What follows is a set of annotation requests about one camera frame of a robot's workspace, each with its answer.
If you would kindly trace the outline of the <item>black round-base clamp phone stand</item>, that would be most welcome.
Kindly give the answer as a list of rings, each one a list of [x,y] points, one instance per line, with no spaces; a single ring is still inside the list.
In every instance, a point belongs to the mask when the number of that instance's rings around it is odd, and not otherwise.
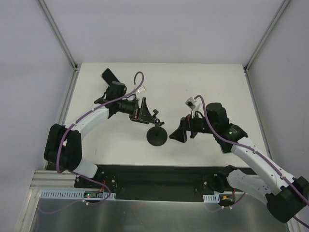
[[[168,139],[168,134],[162,126],[165,124],[164,122],[161,122],[159,118],[157,118],[157,114],[159,113],[158,110],[153,110],[153,119],[154,119],[154,127],[150,128],[147,131],[146,139],[149,144],[153,146],[162,146],[165,144],[165,142]]]

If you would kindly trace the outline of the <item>black smartphone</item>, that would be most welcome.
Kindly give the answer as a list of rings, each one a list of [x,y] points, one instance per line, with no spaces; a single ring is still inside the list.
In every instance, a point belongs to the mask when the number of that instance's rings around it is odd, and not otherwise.
[[[119,82],[117,77],[113,74],[113,72],[107,68],[102,74],[101,78],[106,82],[107,85],[111,85],[112,82]]]

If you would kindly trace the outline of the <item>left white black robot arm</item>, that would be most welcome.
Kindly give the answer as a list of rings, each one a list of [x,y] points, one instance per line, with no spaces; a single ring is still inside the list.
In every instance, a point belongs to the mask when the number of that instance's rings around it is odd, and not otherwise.
[[[103,170],[83,158],[82,140],[97,125],[108,120],[117,112],[129,115],[129,119],[143,124],[158,124],[157,110],[151,114],[146,99],[129,100],[126,86],[118,81],[109,83],[103,97],[78,119],[66,125],[54,124],[49,131],[44,159],[56,165],[58,171],[68,170],[85,176],[91,188],[97,188],[103,180]]]

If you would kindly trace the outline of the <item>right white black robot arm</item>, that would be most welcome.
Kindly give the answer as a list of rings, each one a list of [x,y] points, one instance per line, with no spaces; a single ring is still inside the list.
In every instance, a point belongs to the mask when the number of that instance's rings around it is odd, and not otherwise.
[[[198,133],[212,134],[224,154],[236,155],[259,176],[256,180],[229,165],[217,178],[219,192],[230,188],[242,190],[265,204],[271,215],[282,223],[294,218],[309,204],[308,180],[294,177],[264,155],[241,127],[229,122],[220,103],[208,104],[203,113],[194,99],[190,98],[185,104],[191,114],[181,118],[170,139],[185,143],[188,132],[191,138]]]

